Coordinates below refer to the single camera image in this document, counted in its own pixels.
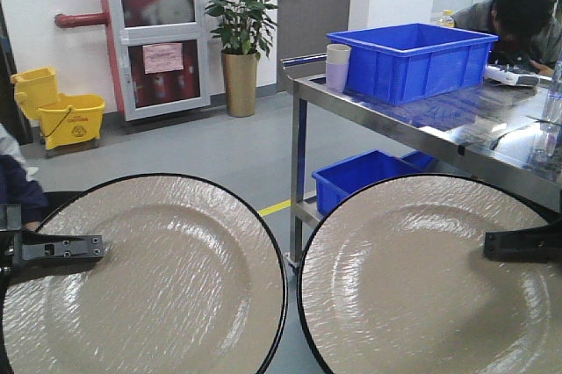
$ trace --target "fire cabinet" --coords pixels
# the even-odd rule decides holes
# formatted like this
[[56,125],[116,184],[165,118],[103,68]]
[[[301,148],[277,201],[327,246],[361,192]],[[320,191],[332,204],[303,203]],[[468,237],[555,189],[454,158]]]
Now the fire cabinet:
[[102,0],[125,121],[208,105],[204,0]]

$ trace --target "bucket handle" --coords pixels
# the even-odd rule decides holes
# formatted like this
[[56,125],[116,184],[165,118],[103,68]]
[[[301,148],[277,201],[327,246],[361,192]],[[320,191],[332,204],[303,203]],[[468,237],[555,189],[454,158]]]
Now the bucket handle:
[[50,137],[51,135],[53,135],[53,133],[56,131],[56,129],[61,126],[62,122],[66,119],[66,117],[68,115],[70,115],[70,113],[72,112],[72,106],[68,107],[67,113],[64,114],[64,117],[61,118],[61,120],[59,121],[59,123],[56,125],[55,128],[53,128],[53,131],[51,131],[51,133],[45,135],[45,133],[43,133],[43,127],[40,126],[40,131],[41,131],[41,136],[43,136],[44,139],[47,139],[48,137]]

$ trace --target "potted plant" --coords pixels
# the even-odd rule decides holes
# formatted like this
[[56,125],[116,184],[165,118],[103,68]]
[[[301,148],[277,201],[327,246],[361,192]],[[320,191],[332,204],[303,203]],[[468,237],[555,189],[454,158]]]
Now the potted plant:
[[257,62],[261,53],[270,55],[277,24],[267,11],[276,8],[271,0],[208,0],[205,14],[219,20],[211,33],[222,42],[229,115],[247,117],[256,110]]

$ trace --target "yellow mop bucket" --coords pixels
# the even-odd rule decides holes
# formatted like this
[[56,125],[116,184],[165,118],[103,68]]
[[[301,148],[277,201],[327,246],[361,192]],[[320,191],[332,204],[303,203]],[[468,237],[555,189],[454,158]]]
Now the yellow mop bucket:
[[45,149],[98,140],[105,101],[98,95],[66,96],[37,108]]
[[28,119],[39,119],[37,108],[59,100],[56,71],[42,67],[11,76],[14,99]]

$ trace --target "gray floor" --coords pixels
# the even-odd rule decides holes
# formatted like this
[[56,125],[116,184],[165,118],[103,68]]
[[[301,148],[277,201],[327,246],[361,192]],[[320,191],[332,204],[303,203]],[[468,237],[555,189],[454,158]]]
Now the gray floor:
[[[104,126],[100,147],[45,159],[39,143],[22,147],[36,179],[46,191],[84,190],[120,176],[151,172],[201,176],[228,188],[256,210],[283,202],[290,195],[292,98],[286,93],[257,101],[256,115],[228,117],[226,110],[196,113],[190,122],[139,127],[127,134]],[[344,157],[373,148],[393,155],[410,151],[392,140],[309,107],[308,173]],[[314,189],[310,176],[307,191]],[[288,209],[266,216],[265,222],[283,252],[289,248]],[[310,373],[322,370],[302,333],[296,308],[296,279],[287,270],[289,311],[285,331],[267,374]]]

